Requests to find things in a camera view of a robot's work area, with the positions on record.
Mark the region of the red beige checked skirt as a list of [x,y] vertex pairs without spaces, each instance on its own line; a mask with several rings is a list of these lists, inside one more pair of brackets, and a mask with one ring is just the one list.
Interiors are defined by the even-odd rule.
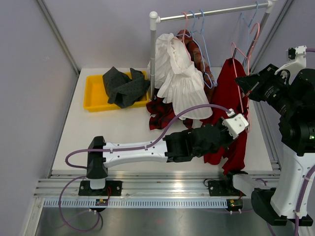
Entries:
[[[183,30],[179,31],[176,37],[178,39],[181,39],[182,38],[182,33],[183,33]],[[199,51],[197,45],[193,42],[189,30],[186,31],[185,43],[186,43],[187,49],[188,49],[188,51],[190,53],[191,60],[194,62],[194,66],[196,67],[197,70],[199,70],[203,74],[204,70],[203,70],[203,68],[201,68],[202,67],[202,62],[201,62],[200,51]],[[212,80],[214,80],[214,76],[213,76],[211,70],[209,69],[208,63],[206,61],[205,61],[205,67],[206,67],[206,69],[205,69],[206,72],[208,74],[210,74],[210,77],[212,78]],[[205,78],[206,82],[208,84],[210,84],[208,78],[206,76],[204,78]],[[205,94],[206,94],[207,99],[208,99],[209,102],[211,102],[211,100],[212,100],[212,96],[213,96],[214,90],[215,90],[215,88],[209,89],[204,84],[204,91],[205,91]]]

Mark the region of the dark red plaid skirt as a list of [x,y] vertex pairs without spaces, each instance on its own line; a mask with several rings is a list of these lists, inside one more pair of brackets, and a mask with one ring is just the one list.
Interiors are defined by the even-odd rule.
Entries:
[[163,130],[175,117],[172,103],[163,103],[162,98],[156,98],[155,100],[148,102],[146,108],[150,113],[150,130]]

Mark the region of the dark grey dotted skirt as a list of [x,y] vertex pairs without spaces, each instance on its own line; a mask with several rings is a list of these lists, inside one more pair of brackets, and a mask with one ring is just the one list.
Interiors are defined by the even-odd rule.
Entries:
[[107,103],[120,108],[132,106],[140,100],[150,87],[150,81],[142,71],[130,68],[130,76],[112,67],[102,75],[103,85],[108,96]]

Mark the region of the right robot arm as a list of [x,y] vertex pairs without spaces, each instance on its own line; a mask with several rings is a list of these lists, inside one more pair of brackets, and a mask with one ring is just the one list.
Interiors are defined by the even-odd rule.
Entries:
[[242,92],[265,101],[280,114],[284,163],[276,188],[256,186],[251,192],[254,212],[272,226],[310,227],[307,202],[315,174],[315,71],[301,69],[292,83],[272,64],[256,74],[238,77]]

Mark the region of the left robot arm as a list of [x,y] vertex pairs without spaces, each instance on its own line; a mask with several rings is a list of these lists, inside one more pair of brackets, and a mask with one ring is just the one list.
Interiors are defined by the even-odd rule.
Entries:
[[182,163],[208,153],[228,148],[238,134],[232,127],[219,122],[200,128],[166,135],[157,143],[116,144],[94,137],[88,148],[87,180],[80,182],[79,196],[119,196],[120,181],[106,180],[108,169],[134,162]]

